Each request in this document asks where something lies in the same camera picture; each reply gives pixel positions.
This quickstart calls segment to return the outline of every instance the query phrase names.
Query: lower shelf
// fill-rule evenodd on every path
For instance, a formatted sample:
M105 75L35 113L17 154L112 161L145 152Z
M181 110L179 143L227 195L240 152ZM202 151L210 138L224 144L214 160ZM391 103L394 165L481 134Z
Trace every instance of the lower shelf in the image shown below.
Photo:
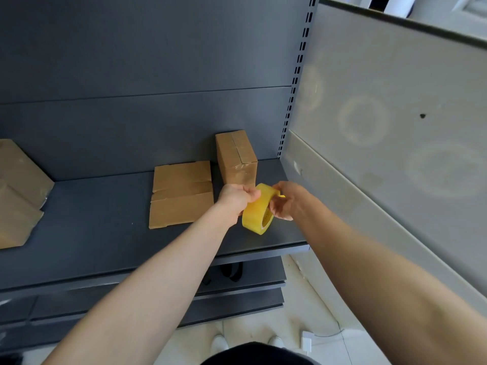
M235 294L191 303L179 327L259 313L282 307L280 288ZM56 322L38 321L22 327L13 327L0 333L0 354L21 352L57 343L73 328L83 315L68 315Z

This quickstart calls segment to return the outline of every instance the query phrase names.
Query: hand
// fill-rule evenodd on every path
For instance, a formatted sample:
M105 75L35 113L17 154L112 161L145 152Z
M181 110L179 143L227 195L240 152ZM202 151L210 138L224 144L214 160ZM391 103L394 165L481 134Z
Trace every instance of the hand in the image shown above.
M293 209L296 207L297 200L301 198L303 193L308 191L297 183L283 180L278 184L274 184L272 187L280 190L281 195L286 197L272 197L271 202L269 203L271 213L280 219L287 221L293 220Z
M227 209L229 215L237 223L240 213L247 207L247 203L254 202L260 197L260 190L242 184L226 184L218 196L218 204Z

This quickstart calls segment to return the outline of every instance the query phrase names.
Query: white wall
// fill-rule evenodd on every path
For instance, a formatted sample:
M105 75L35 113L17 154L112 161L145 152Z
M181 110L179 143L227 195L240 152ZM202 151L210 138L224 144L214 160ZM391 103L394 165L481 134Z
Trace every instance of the white wall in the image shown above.
M441 261L293 131L288 132L286 143L281 162L289 180L302 184L342 220L362 234L374 238L436 276L487 317L487 299L465 279ZM340 326L361 329L362 326L341 300L326 273L320 269L314 254L304 252L294 254L292 257Z
M468 0L416 0L410 18L425 24L487 39L487 19L462 11Z
M484 49L320 4L290 123L483 294L486 61Z

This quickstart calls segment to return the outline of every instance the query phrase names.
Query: black pants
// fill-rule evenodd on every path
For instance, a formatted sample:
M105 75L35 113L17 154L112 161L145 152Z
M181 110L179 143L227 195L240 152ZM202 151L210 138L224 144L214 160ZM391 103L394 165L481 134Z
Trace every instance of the black pants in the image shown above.
M215 356L210 357L202 363L202 365L218 364L314 365L317 363L312 359L300 356L286 349L279 349L277 347L259 342L250 342L217 353Z

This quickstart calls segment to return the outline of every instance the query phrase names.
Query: gray wall panel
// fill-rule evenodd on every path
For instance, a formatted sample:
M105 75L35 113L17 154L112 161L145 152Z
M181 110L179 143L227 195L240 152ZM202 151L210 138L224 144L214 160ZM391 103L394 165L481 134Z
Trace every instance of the gray wall panel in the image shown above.
M246 130L258 159L271 159L277 156L289 91L275 87L0 105L0 138L13 139L54 180L216 161L214 135L238 129Z
M309 0L0 0L0 102L291 84Z

